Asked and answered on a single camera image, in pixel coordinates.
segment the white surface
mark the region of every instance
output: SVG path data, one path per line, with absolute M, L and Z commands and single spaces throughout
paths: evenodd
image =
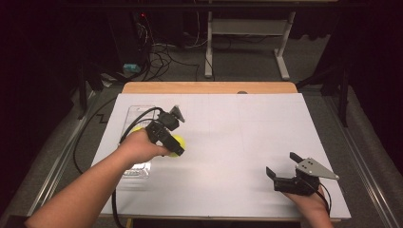
M 149 179 L 124 179 L 118 185 L 121 215 L 183 218 L 300 218 L 295 205 L 265 174 L 295 175 L 296 152 L 332 170 L 301 94 L 120 94 L 94 159 L 111 153 L 132 105 L 169 111 L 179 105 L 186 120 L 173 134 L 186 142 L 179 158 L 151 162 Z M 335 180 L 329 189 L 333 219 L 350 217 Z M 102 211 L 111 214 L 110 201 Z

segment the wire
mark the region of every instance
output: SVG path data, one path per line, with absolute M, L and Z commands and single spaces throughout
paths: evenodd
M 330 216 L 330 210 L 331 210 L 331 207 L 329 206 L 329 203 L 328 203 L 328 201 L 326 200 L 326 198 L 319 192 L 319 191 L 317 191 L 317 189 L 315 189 L 308 181 L 306 181 L 306 180 L 304 180 L 304 179 L 300 179 L 301 181 L 303 181 L 306 185 L 308 185 L 310 188 L 312 188 L 312 190 L 314 190 L 315 191 L 315 193 L 317 193 L 317 195 L 323 200 L 323 202 L 325 203 L 325 207 L 326 207 L 326 212 L 328 213 L 328 215 Z
M 151 108 L 149 108 L 148 110 L 146 110 L 144 113 L 142 113 L 140 116 L 138 116 L 138 117 L 136 118 L 136 120 L 134 120 L 134 121 L 130 124 L 130 126 L 127 127 L 125 133 L 122 135 L 121 139 L 119 140 L 119 143 L 122 143 L 122 142 L 124 141 L 124 139 L 127 137 L 128 133 L 130 133 L 130 130 L 138 123 L 138 121 L 139 121 L 142 117 L 144 117 L 146 114 L 148 114 L 149 112 L 154 111 L 154 110 L 159 110 L 161 113 L 164 112 L 163 109 L 160 108 L 160 107 L 151 107 Z
M 144 77 L 144 78 L 143 78 L 144 81 L 147 81 L 147 82 L 148 82 L 148 81 L 153 80 L 154 78 L 160 79 L 159 77 L 163 76 L 163 75 L 166 73 L 166 71 L 169 70 L 170 61 L 165 60 L 159 53 L 155 53 L 155 55 L 157 55 L 157 56 L 160 57 L 161 66 L 158 67 L 157 72 L 156 72 L 156 73 L 153 73 L 154 76 L 152 76 L 151 78 L 149 78 L 149 79 L 146 80 L 145 77 Z M 166 67 L 166 70 L 165 70 L 163 73 L 158 74 L 164 67 Z
M 122 143 L 125 138 L 127 137 L 127 135 L 130 133 L 131 129 L 133 129 L 134 126 L 136 126 L 137 124 L 143 122 L 143 121 L 149 121 L 149 120 L 153 120 L 153 119 L 145 119 L 145 120 L 141 120 L 142 117 L 144 117 L 146 114 L 148 114 L 151 111 L 154 110 L 159 110 L 160 113 L 163 113 L 163 109 L 160 107 L 151 107 L 149 109 L 147 109 L 144 113 L 142 113 L 140 116 L 138 116 L 131 124 L 130 126 L 127 127 L 125 133 L 122 135 L 121 139 L 119 140 L 119 143 Z M 117 205 L 116 205 L 116 188 L 115 190 L 113 190 L 112 193 L 112 199 L 111 199 L 111 203 L 112 203 L 112 214 L 113 214 L 113 219 L 115 220 L 116 225 L 119 228 L 125 228 L 121 222 L 119 221 L 119 216 L 118 216 L 118 209 L 117 209 Z
M 158 43 L 158 44 L 155 44 L 155 45 L 152 45 L 152 46 L 155 46 L 155 47 L 173 47 L 173 48 L 176 47 L 174 45 L 163 44 L 163 43 Z
M 258 37 L 251 37 L 251 36 L 245 36 L 244 38 L 248 38 L 248 39 L 258 39 L 257 41 L 252 41 L 252 40 L 245 40 L 245 39 L 241 39 L 238 35 L 235 35 L 235 36 L 228 36 L 230 39 L 234 39 L 234 40 L 237 40 L 237 41 L 242 41 L 242 42 L 245 42 L 245 43 L 254 43 L 254 44 L 256 44 L 256 43 L 260 43 L 260 42 L 262 42 L 262 41 L 264 41 L 265 39 L 267 39 L 269 36 L 263 36 L 263 37 L 261 37 L 261 36 L 258 36 Z
M 144 44 L 143 44 L 143 47 L 144 47 L 145 44 L 147 44 L 147 41 L 148 41 L 148 31 L 147 31 L 147 28 L 145 28 L 145 26 L 143 26 L 143 25 L 140 24 L 140 23 L 137 23 L 136 25 L 138 25 L 140 28 L 142 28 L 141 33 L 140 33 L 140 35 L 139 35 L 140 39 L 142 39 L 143 30 L 145 31 L 145 38 L 144 38 Z
M 155 44 L 154 37 L 153 37 L 152 31 L 151 31 L 151 26 L 150 26 L 150 24 L 148 23 L 148 19 L 147 19 L 147 17 L 145 16 L 145 14 L 144 14 L 144 19 L 145 19 L 145 21 L 146 21 L 146 23 L 147 23 L 147 25 L 148 25 L 148 29 L 150 30 L 150 37 L 151 37 L 151 40 L 152 40 L 152 44 Z
M 172 62 L 180 64 L 180 65 L 184 65 L 184 66 L 190 66 L 190 67 L 196 67 L 196 72 L 195 72 L 195 81 L 198 81 L 198 71 L 199 71 L 199 67 L 200 65 L 198 64 L 185 64 L 182 62 L 179 62 L 177 60 L 175 60 L 174 58 L 172 58 L 172 56 L 169 54 L 168 48 L 166 49 L 166 54 L 169 56 L 169 58 L 172 60 Z
M 321 183 L 321 182 L 319 184 L 325 189 L 325 191 L 329 197 L 329 214 L 330 214 L 330 211 L 332 210 L 332 197 L 330 196 L 329 190 L 325 187 L 325 185 L 323 185 L 323 183 Z
M 198 48 L 198 47 L 201 47 L 201 46 L 203 46 L 203 45 L 205 45 L 207 43 L 207 40 L 205 40 L 205 41 L 203 41 L 201 44 L 199 44 L 199 45 L 195 45 L 195 46 L 186 46 L 186 47 L 184 47 L 184 48 Z
M 197 36 L 197 38 L 196 38 L 195 44 L 193 44 L 193 46 L 190 46 L 190 47 L 187 47 L 187 48 L 193 48 L 193 47 L 195 47 L 195 46 L 198 44 L 199 38 L 200 38 L 200 35 L 201 35 L 201 21 L 200 21 L 200 16 L 199 16 L 199 12 L 198 12 L 198 11 L 196 11 L 196 16 L 197 16 L 197 18 L 198 18 L 198 36 Z
M 77 163 L 77 158 L 76 158 L 76 154 L 77 154 L 77 147 L 78 144 L 81 140 L 81 138 L 83 137 L 84 132 L 86 131 L 86 127 L 88 126 L 88 124 L 91 122 L 91 120 L 98 114 L 98 112 L 103 109 L 105 106 L 107 106 L 109 103 L 111 103 L 113 100 L 116 100 L 116 97 L 110 99 L 109 101 L 107 101 L 106 103 L 104 103 L 102 106 L 100 106 L 95 113 L 88 119 L 88 121 L 86 122 L 86 124 L 84 125 L 83 129 L 81 130 L 80 134 L 78 135 L 78 139 L 77 142 L 74 144 L 74 148 L 73 148 L 73 162 L 74 162 L 74 166 L 76 167 L 77 171 L 80 174 L 83 174 L 83 170 L 80 169 L 80 167 L 78 166 Z

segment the dark curtain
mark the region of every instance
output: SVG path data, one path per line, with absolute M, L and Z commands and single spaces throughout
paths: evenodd
M 374 2 L 353 61 L 351 86 L 403 174 L 403 27 L 399 1 Z
M 1 213 L 51 131 L 70 111 L 69 92 L 77 84 L 54 5 L 42 3 L 0 5 Z

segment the clear plastic container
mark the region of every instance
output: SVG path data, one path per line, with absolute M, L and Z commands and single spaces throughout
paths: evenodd
M 125 120 L 125 126 L 122 131 L 122 135 L 127 130 L 127 128 L 133 123 L 136 118 L 142 115 L 146 110 L 155 107 L 153 105 L 133 105 L 127 111 L 127 116 Z M 157 113 L 151 111 L 142 117 L 142 120 L 146 119 L 155 119 Z M 136 126 L 146 127 L 150 123 L 150 120 L 140 122 Z M 128 169 L 124 172 L 123 178 L 136 178 L 136 179 L 147 179 L 149 177 L 151 171 L 151 161 L 145 163 L 134 164 L 131 169 Z

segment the wrist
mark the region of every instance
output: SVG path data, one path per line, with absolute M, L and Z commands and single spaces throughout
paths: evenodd
M 116 149 L 111 156 L 116 158 L 117 163 L 122 167 L 123 171 L 130 169 L 134 165 L 130 151 L 126 151 L 121 147 Z
M 316 209 L 309 211 L 301 211 L 301 214 L 306 218 L 312 228 L 328 228 L 333 227 L 329 215 L 325 209 Z

